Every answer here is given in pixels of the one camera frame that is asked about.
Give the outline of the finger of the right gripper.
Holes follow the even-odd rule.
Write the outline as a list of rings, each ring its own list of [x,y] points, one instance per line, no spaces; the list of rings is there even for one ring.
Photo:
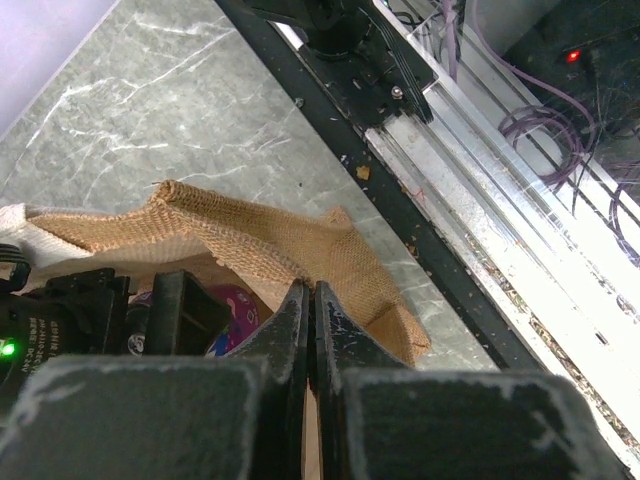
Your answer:
[[[186,270],[156,274],[145,356],[204,356],[231,322],[231,308]]]

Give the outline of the burlap canvas tote bag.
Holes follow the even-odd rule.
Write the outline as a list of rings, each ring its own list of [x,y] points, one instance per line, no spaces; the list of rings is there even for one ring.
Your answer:
[[[154,277],[178,270],[190,272],[208,290],[224,284],[247,290],[259,309],[258,328],[279,309],[293,283],[306,285],[310,301],[305,396],[314,394],[313,314],[318,283],[328,284],[345,313],[409,367],[414,369],[415,360],[429,345],[391,276],[339,209],[314,219],[166,181],[142,208],[123,215],[5,207],[1,211],[3,244],[18,247],[31,264],[21,293],[40,288],[54,277],[103,268],[130,278],[119,351],[50,360],[146,357]]]

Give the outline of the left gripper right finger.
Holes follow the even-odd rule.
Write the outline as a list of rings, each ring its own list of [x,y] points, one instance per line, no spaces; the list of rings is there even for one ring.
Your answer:
[[[623,479],[621,461],[566,379],[527,371],[419,371],[314,295],[326,479]]]

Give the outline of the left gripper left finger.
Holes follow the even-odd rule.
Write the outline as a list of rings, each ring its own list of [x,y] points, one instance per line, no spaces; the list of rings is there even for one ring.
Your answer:
[[[63,356],[1,436],[5,479],[298,479],[310,292],[223,357]]]

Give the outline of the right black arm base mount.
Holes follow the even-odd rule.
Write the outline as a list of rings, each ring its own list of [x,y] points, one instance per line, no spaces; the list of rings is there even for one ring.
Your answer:
[[[392,115],[434,119],[433,70],[371,1],[246,1],[244,8],[303,34],[299,55],[337,106],[365,128]]]

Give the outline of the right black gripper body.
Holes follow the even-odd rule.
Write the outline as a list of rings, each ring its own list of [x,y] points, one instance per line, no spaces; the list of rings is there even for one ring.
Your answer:
[[[11,244],[1,246],[11,267],[1,280],[1,398],[17,398],[26,379],[48,360],[68,354],[119,351],[130,278],[112,268],[54,277],[26,293],[31,264]]]

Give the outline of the purple fanta can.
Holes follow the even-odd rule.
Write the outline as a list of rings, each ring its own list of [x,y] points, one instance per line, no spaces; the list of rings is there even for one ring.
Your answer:
[[[216,285],[209,289],[218,300],[230,307],[231,321],[211,343],[206,354],[223,356],[239,346],[260,324],[259,309],[251,294],[232,284]]]

